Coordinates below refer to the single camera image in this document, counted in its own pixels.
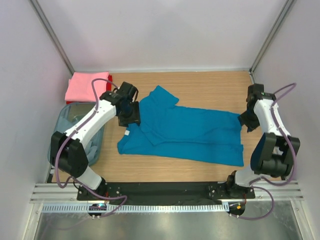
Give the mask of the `blue t shirt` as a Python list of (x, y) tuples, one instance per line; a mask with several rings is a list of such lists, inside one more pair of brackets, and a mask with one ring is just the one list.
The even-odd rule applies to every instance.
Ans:
[(118, 153), (244, 166), (239, 114), (178, 102), (158, 85), (139, 102), (141, 123), (126, 128)]

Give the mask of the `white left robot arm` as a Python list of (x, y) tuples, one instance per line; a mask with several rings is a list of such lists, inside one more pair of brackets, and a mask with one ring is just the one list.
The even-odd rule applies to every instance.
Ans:
[(121, 127), (140, 125), (138, 94), (138, 89), (128, 82), (101, 95), (94, 91), (94, 107), (74, 126), (64, 132), (56, 131), (51, 136), (50, 164), (54, 167), (60, 188), (67, 186), (60, 181), (59, 172), (62, 171), (69, 175), (69, 179), (85, 188), (93, 199), (101, 200), (106, 196), (106, 180), (89, 166), (85, 148), (94, 135), (114, 117), (118, 118)]

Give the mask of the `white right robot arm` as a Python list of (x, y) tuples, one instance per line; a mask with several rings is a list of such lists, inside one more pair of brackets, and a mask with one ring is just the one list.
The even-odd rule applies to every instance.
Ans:
[(248, 132), (261, 127), (262, 137), (251, 155), (250, 165), (228, 176), (225, 192), (229, 197), (242, 197), (260, 180), (271, 184), (270, 178), (287, 178), (285, 182), (275, 182), (277, 187), (293, 180), (301, 142), (286, 130), (278, 111), (279, 100), (274, 93), (265, 92), (263, 84), (248, 87), (246, 111), (238, 120)]

